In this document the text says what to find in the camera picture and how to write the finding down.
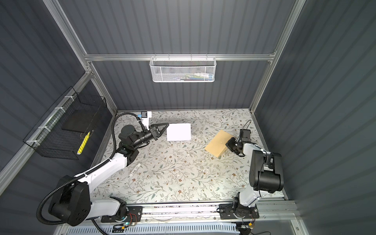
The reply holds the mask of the white floral letter paper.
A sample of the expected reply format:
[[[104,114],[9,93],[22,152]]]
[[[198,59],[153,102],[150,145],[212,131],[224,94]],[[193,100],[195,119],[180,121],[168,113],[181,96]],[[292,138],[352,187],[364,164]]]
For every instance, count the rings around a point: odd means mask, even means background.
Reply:
[[[173,123],[167,128],[167,141],[190,141],[192,139],[190,123]]]

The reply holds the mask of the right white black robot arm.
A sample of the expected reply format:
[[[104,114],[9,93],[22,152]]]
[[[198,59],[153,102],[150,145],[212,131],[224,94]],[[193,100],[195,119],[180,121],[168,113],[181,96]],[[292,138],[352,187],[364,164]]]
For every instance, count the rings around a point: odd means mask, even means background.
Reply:
[[[221,219],[259,218],[257,202],[268,193],[284,187],[282,156],[262,149],[248,138],[238,141],[232,137],[226,146],[236,155],[249,160],[249,183],[238,192],[232,204],[221,204],[217,211]]]

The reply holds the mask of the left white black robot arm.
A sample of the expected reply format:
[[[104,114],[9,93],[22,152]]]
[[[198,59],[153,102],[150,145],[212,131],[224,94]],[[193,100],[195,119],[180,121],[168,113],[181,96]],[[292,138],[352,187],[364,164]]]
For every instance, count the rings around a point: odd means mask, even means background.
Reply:
[[[120,143],[105,161],[74,177],[60,179],[37,208],[37,219],[47,225],[67,223],[77,226],[85,220],[101,216],[114,216],[117,221],[130,218],[127,203],[115,196],[108,199],[91,199],[90,195],[116,172],[133,163],[141,147],[157,140],[169,124],[152,124],[148,130],[136,131],[133,125],[124,126],[118,139]]]

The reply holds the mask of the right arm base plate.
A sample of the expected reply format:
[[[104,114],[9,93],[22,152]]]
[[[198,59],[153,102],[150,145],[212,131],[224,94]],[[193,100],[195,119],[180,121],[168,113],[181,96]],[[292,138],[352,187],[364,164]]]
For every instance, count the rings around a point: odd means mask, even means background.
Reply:
[[[216,211],[219,213],[220,218],[222,220],[230,220],[230,219],[258,219],[259,218],[259,211],[257,207],[244,207],[239,206],[238,208],[234,209],[233,204],[219,204]]]

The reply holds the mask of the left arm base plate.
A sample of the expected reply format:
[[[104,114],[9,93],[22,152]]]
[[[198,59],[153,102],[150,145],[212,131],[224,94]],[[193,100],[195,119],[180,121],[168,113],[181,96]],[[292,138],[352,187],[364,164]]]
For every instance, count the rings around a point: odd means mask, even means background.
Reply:
[[[140,222],[143,214],[143,207],[141,206],[127,206],[127,211],[124,215],[119,213],[109,216],[105,215],[101,217],[102,223],[125,223],[125,222]]]

